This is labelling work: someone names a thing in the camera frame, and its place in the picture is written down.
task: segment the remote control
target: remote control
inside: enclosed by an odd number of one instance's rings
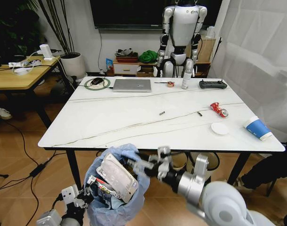
[[[205,89],[205,88],[221,88],[224,89],[227,87],[227,84],[223,82],[223,80],[221,81],[200,81],[199,85],[201,87],[201,89]]]

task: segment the silver laptop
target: silver laptop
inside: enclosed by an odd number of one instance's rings
[[[113,92],[151,92],[150,79],[116,79]]]

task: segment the television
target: television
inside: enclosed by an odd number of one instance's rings
[[[90,0],[96,29],[162,30],[162,14],[174,0]],[[198,0],[207,7],[203,26],[214,26],[222,0]]]

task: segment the green cloth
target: green cloth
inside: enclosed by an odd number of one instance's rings
[[[139,61],[143,63],[152,63],[155,62],[156,60],[157,60],[157,53],[152,50],[148,50],[144,52],[141,56],[139,56]]]

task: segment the bag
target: bag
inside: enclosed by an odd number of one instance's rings
[[[113,154],[118,161],[121,162],[121,160],[123,160],[126,163],[128,158],[139,161],[140,157],[136,155],[138,152],[138,149],[132,144],[122,145],[117,148],[108,148],[100,157],[96,158],[89,167],[85,176],[84,184],[87,183],[90,175],[102,179],[96,172],[96,168],[101,165],[101,162],[107,153]],[[109,205],[104,203],[100,196],[93,195],[94,200],[90,203],[87,210],[90,224],[93,226],[124,226],[128,221],[132,220],[143,207],[145,200],[144,193],[149,187],[149,178],[147,176],[139,174],[137,181],[139,183],[139,187],[131,200],[127,204],[119,206],[115,210],[110,210]]]

